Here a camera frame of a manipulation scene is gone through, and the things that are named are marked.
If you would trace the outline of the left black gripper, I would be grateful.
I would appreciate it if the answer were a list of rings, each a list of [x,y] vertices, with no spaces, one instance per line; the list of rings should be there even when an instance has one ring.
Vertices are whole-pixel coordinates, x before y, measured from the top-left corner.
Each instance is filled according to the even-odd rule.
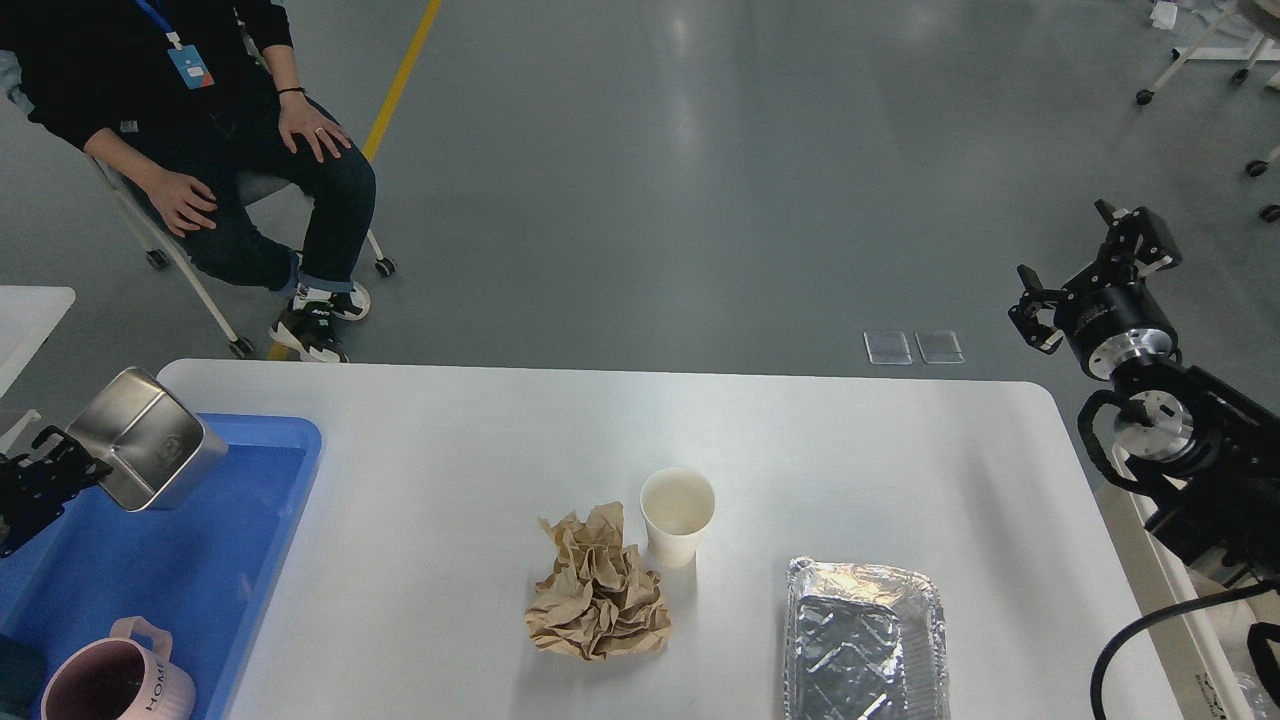
[[[8,559],[61,516],[58,496],[77,496],[99,484],[113,468],[92,456],[74,437],[56,427],[45,427],[32,441],[41,448],[55,445],[37,461],[29,455],[3,456],[1,461],[1,556]]]

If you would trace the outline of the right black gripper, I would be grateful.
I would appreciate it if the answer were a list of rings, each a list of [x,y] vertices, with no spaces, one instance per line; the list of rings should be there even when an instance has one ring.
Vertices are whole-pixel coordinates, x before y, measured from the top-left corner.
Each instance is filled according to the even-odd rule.
[[[1096,290],[1046,288],[1033,268],[1019,264],[1023,292],[1007,315],[1029,347],[1052,355],[1065,336],[1082,370],[1110,380],[1130,360],[1178,354],[1176,331],[1147,286],[1137,282],[1179,266],[1183,252],[1165,219],[1149,208],[1126,210],[1098,199],[1094,209],[1108,225],[1091,266]],[[1060,329],[1042,323],[1042,311],[1059,305]]]

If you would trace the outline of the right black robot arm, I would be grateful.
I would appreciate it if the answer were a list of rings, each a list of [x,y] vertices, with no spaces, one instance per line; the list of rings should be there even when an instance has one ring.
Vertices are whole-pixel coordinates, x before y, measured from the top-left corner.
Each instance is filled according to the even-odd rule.
[[[1149,208],[1097,200],[1107,233],[1093,263],[1062,288],[1020,265],[1023,292],[1009,319],[1024,342],[1071,348],[1103,382],[1076,430],[1111,486],[1153,501],[1146,530],[1187,568],[1216,571],[1219,593],[1183,600],[1125,625],[1091,673],[1092,714],[1106,715],[1105,676],[1142,632],[1225,603],[1277,591],[1277,416],[1199,366],[1183,363],[1178,333],[1147,287],[1183,255]]]

